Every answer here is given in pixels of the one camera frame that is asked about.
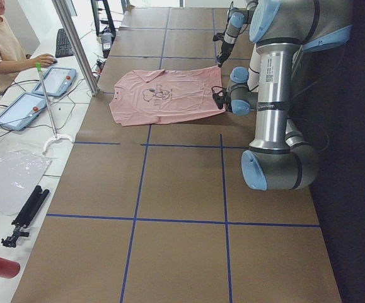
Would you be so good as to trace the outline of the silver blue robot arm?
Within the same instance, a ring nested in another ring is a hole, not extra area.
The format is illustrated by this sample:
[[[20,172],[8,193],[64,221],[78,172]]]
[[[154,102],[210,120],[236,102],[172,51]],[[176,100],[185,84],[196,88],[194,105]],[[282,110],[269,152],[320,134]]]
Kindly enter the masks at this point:
[[[245,25],[254,48],[250,66],[234,68],[213,99],[238,116],[257,113],[255,137],[241,156],[250,188],[301,189],[315,180],[317,152],[289,117],[293,58],[344,45],[352,11],[352,1],[248,1],[245,9],[228,9],[225,30],[213,38],[222,43],[218,65],[229,58]]]
[[[238,37],[252,24],[258,3],[259,1],[246,1],[246,9],[239,9],[234,6],[233,1],[231,2],[224,31],[216,33],[212,38],[214,42],[222,42],[221,51],[216,56],[219,68],[229,59]]]

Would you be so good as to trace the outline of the person's right hand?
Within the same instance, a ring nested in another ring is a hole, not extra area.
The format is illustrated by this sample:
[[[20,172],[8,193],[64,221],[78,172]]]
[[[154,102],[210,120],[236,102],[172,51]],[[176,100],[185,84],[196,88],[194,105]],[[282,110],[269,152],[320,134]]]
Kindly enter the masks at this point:
[[[33,64],[39,64],[41,67],[46,68],[53,65],[51,64],[53,58],[55,57],[51,54],[42,54],[33,59]]]

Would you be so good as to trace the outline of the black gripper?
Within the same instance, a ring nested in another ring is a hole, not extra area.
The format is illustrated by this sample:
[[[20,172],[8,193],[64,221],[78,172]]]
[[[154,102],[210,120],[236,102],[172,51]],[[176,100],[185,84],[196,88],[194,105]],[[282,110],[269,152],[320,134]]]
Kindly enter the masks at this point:
[[[230,57],[234,44],[227,43],[225,41],[221,44],[221,53],[216,57],[217,65],[219,68],[223,66],[223,63]]]
[[[224,88],[224,98],[213,98],[213,101],[216,103],[218,109],[231,110],[231,97],[229,96],[226,88]]]

